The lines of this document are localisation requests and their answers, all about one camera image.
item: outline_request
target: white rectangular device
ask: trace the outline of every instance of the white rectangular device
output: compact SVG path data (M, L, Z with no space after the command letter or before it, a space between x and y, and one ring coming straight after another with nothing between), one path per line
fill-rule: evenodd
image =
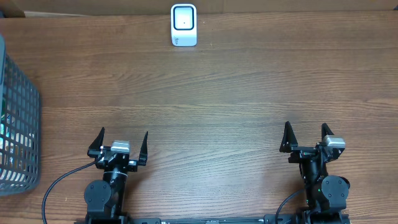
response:
M196 7L193 4L175 4L171 15L173 45L195 46L198 42Z

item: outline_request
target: plastic crate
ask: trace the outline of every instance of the plastic crate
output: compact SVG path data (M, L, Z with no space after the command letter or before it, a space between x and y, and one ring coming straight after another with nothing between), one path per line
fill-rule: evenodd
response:
M33 189L40 177L39 92L6 54L0 35L0 195Z

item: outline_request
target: white device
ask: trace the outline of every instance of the white device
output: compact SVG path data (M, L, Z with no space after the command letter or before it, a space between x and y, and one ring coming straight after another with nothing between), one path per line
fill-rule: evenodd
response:
M175 4L172 14L172 42L177 47L195 46L197 36L197 9L193 4Z

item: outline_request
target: wooden table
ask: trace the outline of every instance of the wooden table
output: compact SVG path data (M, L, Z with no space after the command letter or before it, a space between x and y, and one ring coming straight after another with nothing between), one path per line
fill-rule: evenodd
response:
M200 218L274 213L302 188L297 164L279 153L284 122L298 142L320 141L327 122L347 148L328 164L351 182L353 223L398 215L398 13L303 12L198 17L198 45L173 47L169 16L0 19L7 53L43 99L42 176L1 198L0 223L41 223L60 175L104 143L130 140L149 161L129 175L133 217ZM86 214L95 167L61 181L49 223ZM304 196L282 213L304 204Z

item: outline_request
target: wire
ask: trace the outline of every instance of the wire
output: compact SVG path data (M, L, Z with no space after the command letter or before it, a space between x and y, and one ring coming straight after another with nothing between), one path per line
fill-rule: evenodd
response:
M321 157L321 159L320 159L321 163L320 163L319 172L318 172L318 174L317 174L317 177L315 178L315 182L317 182L318 179L321 177L321 175L322 175L322 170L323 170L323 149L321 149L319 153L320 153L320 157Z
M289 197L287 197L282 203L281 205L279 205L278 210L276 211L275 214L275 224L278 224L278 216L279 216L279 212L282 210L282 207L292 198L296 197L297 195L301 194L305 189L309 188L310 185L306 186L304 189L300 189L294 193L292 193Z
M92 166L94 164L96 164L100 159L102 159L103 156L100 156L98 159L96 159L94 162L91 162L89 164L86 164L82 167L79 167L77 169L71 170L69 172L67 172L66 174L63 174L62 176L60 176L57 180L55 180L49 187L49 189L47 190L47 192L44 195L43 198L43 202L42 202L42 218L43 218L43 223L47 224L47 220L45 219L45 201L47 200L47 197L49 196L50 191L54 188L55 184L57 184L58 182L60 182L62 179L66 178L67 176L69 176L72 173L78 172L82 169L86 169L89 166Z

